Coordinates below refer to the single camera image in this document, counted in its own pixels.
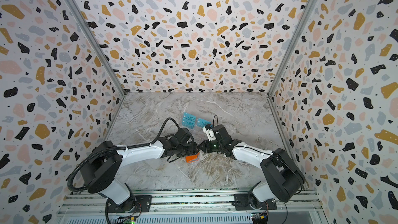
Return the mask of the orange card holder wallet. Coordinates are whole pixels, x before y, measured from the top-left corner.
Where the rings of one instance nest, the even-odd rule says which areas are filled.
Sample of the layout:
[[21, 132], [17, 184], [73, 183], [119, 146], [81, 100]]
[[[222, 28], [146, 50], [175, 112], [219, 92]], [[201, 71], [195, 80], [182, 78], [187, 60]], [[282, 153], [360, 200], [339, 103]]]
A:
[[199, 160], [199, 152], [195, 155], [185, 157], [186, 163], [192, 163]]

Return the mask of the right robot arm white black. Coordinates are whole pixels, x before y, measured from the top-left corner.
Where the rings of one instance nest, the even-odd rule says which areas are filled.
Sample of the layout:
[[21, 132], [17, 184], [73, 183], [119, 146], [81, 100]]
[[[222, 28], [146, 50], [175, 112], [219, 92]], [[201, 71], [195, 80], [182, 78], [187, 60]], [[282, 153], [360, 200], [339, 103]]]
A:
[[251, 188], [236, 206], [263, 209], [268, 200], [287, 203], [305, 183], [305, 177], [284, 149], [275, 151], [252, 147], [238, 139], [232, 139], [223, 125], [207, 124], [203, 127], [207, 140], [199, 148], [204, 153], [216, 152], [233, 160], [248, 163], [262, 170], [265, 181]]

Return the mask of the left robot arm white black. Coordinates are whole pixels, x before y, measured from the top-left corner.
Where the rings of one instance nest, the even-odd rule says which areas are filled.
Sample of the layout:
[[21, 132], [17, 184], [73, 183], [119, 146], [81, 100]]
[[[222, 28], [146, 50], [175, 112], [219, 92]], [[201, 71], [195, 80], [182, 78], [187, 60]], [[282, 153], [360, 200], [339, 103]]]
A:
[[187, 128], [175, 134], [159, 137], [154, 143], [137, 145], [114, 145], [103, 142], [85, 160], [78, 172], [85, 182], [84, 190], [100, 194], [122, 205], [135, 200], [130, 188], [116, 179], [118, 170], [130, 164], [150, 159], [166, 158], [167, 162], [198, 154], [199, 147]]

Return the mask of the teal card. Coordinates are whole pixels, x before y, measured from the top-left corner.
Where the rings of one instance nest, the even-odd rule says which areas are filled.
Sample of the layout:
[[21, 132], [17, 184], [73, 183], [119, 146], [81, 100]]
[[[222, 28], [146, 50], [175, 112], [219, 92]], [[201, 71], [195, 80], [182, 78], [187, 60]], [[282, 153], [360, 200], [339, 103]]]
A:
[[202, 119], [202, 118], [198, 118], [197, 119], [197, 126], [200, 127], [200, 128], [203, 128], [203, 127], [205, 127], [208, 124], [212, 124], [212, 123], [210, 121]]
[[192, 115], [192, 114], [188, 114], [186, 112], [183, 113], [183, 118], [189, 121], [193, 121], [196, 122], [197, 117]]
[[195, 121], [188, 120], [188, 119], [183, 119], [183, 120], [181, 121], [181, 124], [182, 124], [184, 127], [188, 128], [188, 129], [194, 129], [194, 127], [195, 127]]

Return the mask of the teal card back left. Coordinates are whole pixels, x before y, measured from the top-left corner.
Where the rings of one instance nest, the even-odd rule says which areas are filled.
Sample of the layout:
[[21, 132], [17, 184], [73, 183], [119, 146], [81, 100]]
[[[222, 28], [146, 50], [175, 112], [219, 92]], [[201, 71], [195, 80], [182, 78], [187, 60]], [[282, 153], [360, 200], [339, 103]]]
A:
[[188, 114], [186, 112], [183, 113], [183, 118], [189, 121], [193, 121], [196, 122], [197, 117], [192, 115], [192, 114]]

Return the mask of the teal card back right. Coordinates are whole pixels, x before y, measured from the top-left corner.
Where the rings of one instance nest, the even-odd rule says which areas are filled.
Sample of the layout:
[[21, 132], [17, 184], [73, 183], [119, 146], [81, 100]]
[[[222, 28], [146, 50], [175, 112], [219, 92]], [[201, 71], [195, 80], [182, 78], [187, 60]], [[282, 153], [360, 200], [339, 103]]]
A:
[[203, 128], [203, 127], [205, 127], [208, 124], [212, 124], [212, 123], [210, 121], [202, 119], [202, 118], [198, 118], [197, 119], [197, 126], [200, 127], [200, 128]]

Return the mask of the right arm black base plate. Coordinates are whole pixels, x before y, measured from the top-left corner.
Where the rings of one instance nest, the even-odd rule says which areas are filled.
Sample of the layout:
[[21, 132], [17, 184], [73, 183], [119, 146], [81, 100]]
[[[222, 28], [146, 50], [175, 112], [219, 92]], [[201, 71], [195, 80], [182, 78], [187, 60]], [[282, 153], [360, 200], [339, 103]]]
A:
[[259, 202], [254, 196], [246, 194], [235, 194], [232, 205], [237, 211], [266, 211], [276, 210], [277, 205], [274, 199]]

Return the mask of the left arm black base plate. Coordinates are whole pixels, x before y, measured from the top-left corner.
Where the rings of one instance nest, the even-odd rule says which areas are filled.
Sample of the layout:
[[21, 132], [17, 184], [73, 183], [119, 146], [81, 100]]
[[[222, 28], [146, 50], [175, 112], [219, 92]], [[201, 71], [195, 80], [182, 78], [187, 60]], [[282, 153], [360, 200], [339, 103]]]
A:
[[108, 213], [148, 213], [151, 207], [151, 195], [133, 195], [121, 204], [110, 200], [106, 204]]

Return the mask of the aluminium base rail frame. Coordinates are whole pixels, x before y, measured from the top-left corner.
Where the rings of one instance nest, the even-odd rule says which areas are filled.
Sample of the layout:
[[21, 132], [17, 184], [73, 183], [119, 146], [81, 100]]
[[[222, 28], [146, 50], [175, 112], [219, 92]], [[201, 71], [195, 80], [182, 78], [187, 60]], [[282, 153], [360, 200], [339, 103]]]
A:
[[87, 192], [66, 197], [56, 224], [326, 224], [317, 194], [302, 191], [276, 210], [237, 211], [235, 194], [246, 188], [135, 191], [151, 195], [148, 213], [108, 213], [107, 200]]

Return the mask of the right aluminium corner post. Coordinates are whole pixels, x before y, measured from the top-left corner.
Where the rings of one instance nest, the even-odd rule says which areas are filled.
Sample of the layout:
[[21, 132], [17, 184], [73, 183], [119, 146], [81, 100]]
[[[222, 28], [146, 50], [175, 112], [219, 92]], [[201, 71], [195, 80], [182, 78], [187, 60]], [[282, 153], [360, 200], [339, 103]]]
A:
[[273, 80], [271, 87], [269, 89], [269, 92], [267, 94], [268, 97], [272, 97], [272, 95], [275, 93], [277, 86], [278, 86], [278, 82], [283, 75], [284, 67], [287, 65], [289, 57], [293, 54], [296, 44], [301, 39], [301, 35], [304, 32], [304, 29], [307, 25], [308, 20], [311, 17], [312, 12], [314, 11], [314, 7], [316, 6], [317, 1], [318, 0], [308, 0], [306, 7], [303, 11], [303, 14], [294, 30], [294, 33], [292, 35], [291, 41], [288, 45], [288, 48], [287, 48], [287, 50], [283, 56], [283, 59], [278, 67], [278, 70], [276, 72], [274, 80]]

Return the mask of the aluminium corner post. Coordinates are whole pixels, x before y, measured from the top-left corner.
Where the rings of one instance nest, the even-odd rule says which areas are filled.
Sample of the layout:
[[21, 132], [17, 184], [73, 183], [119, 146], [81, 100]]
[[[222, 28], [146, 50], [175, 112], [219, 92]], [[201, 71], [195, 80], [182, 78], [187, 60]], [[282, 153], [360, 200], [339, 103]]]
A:
[[287, 65], [289, 57], [293, 54], [296, 44], [301, 39], [301, 35], [304, 32], [304, 29], [307, 25], [308, 20], [311, 17], [312, 12], [314, 11], [314, 7], [316, 6], [317, 1], [318, 0], [308, 0], [306, 7], [303, 11], [303, 14], [294, 30], [294, 33], [292, 35], [291, 41], [288, 45], [288, 48], [287, 48], [287, 50], [283, 56], [283, 59], [278, 67], [278, 70], [276, 72], [274, 80], [273, 80], [271, 87], [269, 89], [269, 92], [267, 94], [268, 97], [272, 97], [272, 95], [275, 93], [277, 86], [278, 86], [278, 82], [283, 75], [284, 67]]
[[64, 0], [65, 4], [70, 9], [71, 13], [75, 17], [78, 25], [80, 26], [82, 32], [85, 34], [89, 44], [97, 54], [99, 60], [101, 61], [102, 65], [105, 67], [106, 72], [110, 76], [113, 85], [116, 87], [117, 91], [122, 95], [122, 98], [125, 97], [126, 93], [122, 88], [119, 79], [117, 78], [116, 74], [114, 73], [111, 65], [107, 61], [105, 54], [102, 52], [100, 45], [98, 44], [97, 40], [95, 39], [90, 27], [88, 26], [85, 18], [83, 17], [78, 5], [76, 4], [75, 0]]

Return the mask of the left aluminium corner post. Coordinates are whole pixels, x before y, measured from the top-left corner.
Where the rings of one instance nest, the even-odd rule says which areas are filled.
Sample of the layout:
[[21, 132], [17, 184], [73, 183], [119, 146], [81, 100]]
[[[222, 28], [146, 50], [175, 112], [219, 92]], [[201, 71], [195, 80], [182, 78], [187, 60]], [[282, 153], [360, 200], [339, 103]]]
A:
[[113, 85], [116, 87], [117, 91], [122, 95], [122, 98], [125, 97], [126, 93], [122, 88], [119, 79], [117, 78], [116, 74], [114, 73], [111, 65], [107, 61], [105, 54], [102, 52], [100, 45], [98, 44], [97, 40], [95, 39], [90, 27], [88, 26], [85, 18], [83, 17], [78, 5], [76, 4], [75, 0], [64, 0], [65, 4], [70, 9], [71, 13], [75, 17], [78, 25], [80, 26], [82, 32], [85, 34], [89, 44], [97, 54], [99, 60], [101, 61], [102, 65], [105, 67], [106, 72], [110, 76]]

